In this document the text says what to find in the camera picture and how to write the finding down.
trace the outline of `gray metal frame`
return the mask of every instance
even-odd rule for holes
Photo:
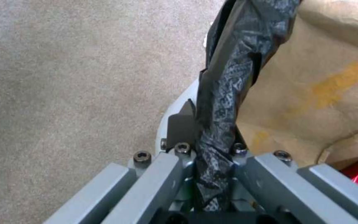
[[[149,223],[159,208],[171,205],[183,177],[177,156],[159,154],[102,223]]]
[[[160,153],[135,184],[133,169],[111,164],[45,223],[147,224],[159,209],[189,211],[195,156],[192,150]],[[284,223],[358,223],[355,183],[327,165],[297,169],[287,158],[233,156],[234,207]]]
[[[254,156],[235,176],[266,213],[278,216],[288,209],[301,223],[358,223],[330,198],[270,153]]]
[[[44,224],[100,223],[135,181],[134,170],[111,163]]]
[[[358,185],[349,178],[326,164],[306,167],[297,172],[358,219]]]

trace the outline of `screw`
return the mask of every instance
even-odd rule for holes
[[[186,142],[179,142],[175,145],[175,154],[190,154],[190,145]]]
[[[133,155],[133,162],[138,167],[148,167],[152,162],[152,155],[148,151],[138,151]]]
[[[245,155],[248,151],[247,147],[241,142],[234,143],[233,149],[236,155]]]
[[[161,150],[165,151],[167,149],[167,139],[166,138],[162,138],[161,139]]]
[[[283,161],[285,164],[289,164],[292,162],[292,156],[291,154],[289,154],[286,151],[283,150],[277,150],[273,153],[273,155],[275,155],[277,157],[277,159],[280,159],[281,161]]]

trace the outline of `brown paper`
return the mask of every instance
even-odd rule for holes
[[[237,125],[256,155],[280,148],[300,166],[358,159],[358,1],[302,3]]]

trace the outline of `gray metal bar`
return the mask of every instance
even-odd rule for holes
[[[270,153],[249,158],[235,175],[269,214],[279,216],[284,207],[303,224],[358,223]]]
[[[326,164],[299,169],[304,179],[358,219],[358,185]]]
[[[100,223],[135,180],[134,170],[111,163],[44,224]]]
[[[160,153],[102,224],[149,223],[159,208],[168,209],[183,177],[179,158]]]

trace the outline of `patterned black fabric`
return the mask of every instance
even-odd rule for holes
[[[299,0],[227,0],[208,32],[196,105],[196,210],[226,210],[237,112],[290,36]]]

